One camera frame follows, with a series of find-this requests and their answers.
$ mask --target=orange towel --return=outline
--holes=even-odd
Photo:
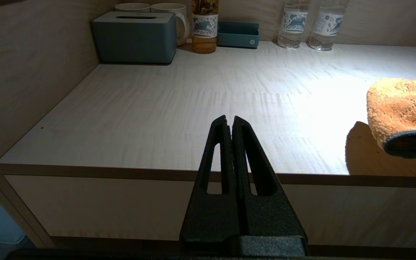
[[[416,80],[380,79],[367,93],[368,124],[388,154],[416,158]]]

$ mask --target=mug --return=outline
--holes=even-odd
[[[154,13],[175,13],[178,30],[178,46],[183,45],[189,36],[189,20],[187,19],[187,7],[183,4],[161,3],[151,5]]]
[[[144,3],[124,3],[115,5],[116,12],[150,12],[150,5]]]

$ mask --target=teal tissue box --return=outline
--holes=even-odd
[[[258,23],[219,22],[218,46],[256,49],[258,45]]]
[[[108,12],[91,27],[103,62],[169,64],[178,46],[174,13]]]

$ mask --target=mug handle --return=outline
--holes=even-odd
[[[187,39],[189,37],[189,28],[188,28],[187,22],[185,21],[185,17],[180,13],[177,13],[176,17],[178,17],[180,20],[182,20],[182,23],[184,25],[184,36],[178,38],[178,40]]]

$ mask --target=plastic bottle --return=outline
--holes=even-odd
[[[311,0],[285,0],[281,28],[279,29],[279,46],[295,49],[301,43]]]
[[[319,51],[330,51],[340,29],[350,0],[322,0],[309,45]]]
[[[192,0],[192,49],[212,53],[218,44],[219,0]]]

